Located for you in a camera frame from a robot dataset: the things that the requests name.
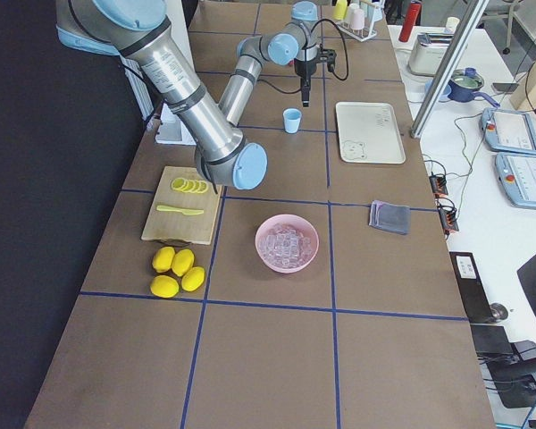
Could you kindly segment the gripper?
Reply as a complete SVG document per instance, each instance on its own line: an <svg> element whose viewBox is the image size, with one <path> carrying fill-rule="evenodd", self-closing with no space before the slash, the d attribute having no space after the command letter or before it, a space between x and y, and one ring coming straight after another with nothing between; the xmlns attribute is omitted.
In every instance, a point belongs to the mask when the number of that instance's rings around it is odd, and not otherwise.
<svg viewBox="0 0 536 429"><path fill-rule="evenodd" d="M294 69L296 75L300 78L302 106L309 107L311 77L316 72L317 60L316 58L312 58L309 60L301 60L295 58Z"/></svg>

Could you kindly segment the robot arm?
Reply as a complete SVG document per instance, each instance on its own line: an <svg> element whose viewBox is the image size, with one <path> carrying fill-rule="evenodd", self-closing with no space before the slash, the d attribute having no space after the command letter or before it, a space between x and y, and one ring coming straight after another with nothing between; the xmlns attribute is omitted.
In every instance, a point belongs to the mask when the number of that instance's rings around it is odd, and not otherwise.
<svg viewBox="0 0 536 429"><path fill-rule="evenodd" d="M197 170L212 184L253 189L264 179L267 154L237 125L266 63L294 64L302 104L309 105L310 79L320 59L313 34L319 16L309 1L294 4L281 31L240 43L237 66L219 102L173 40L163 1L58 1L55 6L64 45L140 65L196 141Z"/></svg>

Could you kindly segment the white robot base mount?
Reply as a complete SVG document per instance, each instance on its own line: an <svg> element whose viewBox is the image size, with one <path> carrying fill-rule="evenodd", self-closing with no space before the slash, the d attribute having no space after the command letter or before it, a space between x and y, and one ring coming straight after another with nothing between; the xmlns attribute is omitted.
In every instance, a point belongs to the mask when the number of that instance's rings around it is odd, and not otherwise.
<svg viewBox="0 0 536 429"><path fill-rule="evenodd" d="M167 17L172 25L172 40L176 43L191 67L193 56L188 39L188 27L196 12L198 1L166 1ZM173 114L168 105L163 105L160 114L161 125L155 140L161 144L195 145L195 141L180 118Z"/></svg>

